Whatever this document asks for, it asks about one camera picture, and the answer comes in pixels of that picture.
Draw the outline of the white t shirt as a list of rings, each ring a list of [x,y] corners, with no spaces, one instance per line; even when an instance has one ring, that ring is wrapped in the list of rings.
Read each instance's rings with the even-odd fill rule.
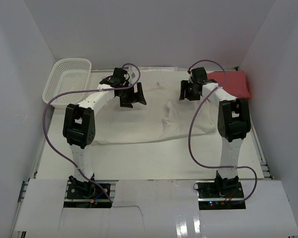
[[[217,130],[210,103],[179,100],[179,82],[154,82],[143,86],[146,105],[120,107],[119,99],[109,101],[95,116],[97,144],[131,144],[205,135]]]

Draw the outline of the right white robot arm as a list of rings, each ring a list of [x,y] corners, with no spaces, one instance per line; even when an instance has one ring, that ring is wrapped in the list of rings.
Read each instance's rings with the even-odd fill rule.
[[[214,191],[221,198],[238,184],[238,158],[244,138],[251,129],[248,100],[237,98],[213,80],[203,67],[188,70],[189,79],[181,81],[180,100],[198,101],[207,97],[218,107],[218,132],[222,137],[222,153],[217,168]]]

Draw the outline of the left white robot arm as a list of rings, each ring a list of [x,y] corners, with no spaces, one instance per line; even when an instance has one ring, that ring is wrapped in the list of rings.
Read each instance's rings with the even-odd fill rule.
[[[95,185],[91,158],[87,146],[96,136],[95,116],[109,101],[118,97],[120,107],[132,108],[134,103],[146,105],[142,83],[131,81],[132,74],[123,68],[115,68],[111,76],[103,78],[96,89],[86,99],[66,107],[63,126],[63,137],[70,145],[74,175],[70,181],[80,181],[78,192],[85,198],[94,195]]]

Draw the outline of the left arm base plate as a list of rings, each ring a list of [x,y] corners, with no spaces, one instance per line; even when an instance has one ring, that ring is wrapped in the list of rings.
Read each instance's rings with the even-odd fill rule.
[[[69,177],[64,199],[64,208],[111,208],[112,204],[107,195],[113,200],[115,195],[114,183],[100,183],[103,190],[89,181],[79,181]]]

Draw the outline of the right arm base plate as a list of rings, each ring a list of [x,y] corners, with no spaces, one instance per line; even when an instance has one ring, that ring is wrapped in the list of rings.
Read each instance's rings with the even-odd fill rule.
[[[246,205],[241,182],[235,188],[220,193],[214,182],[197,181],[193,189],[198,195],[200,211],[213,210],[244,210]]]

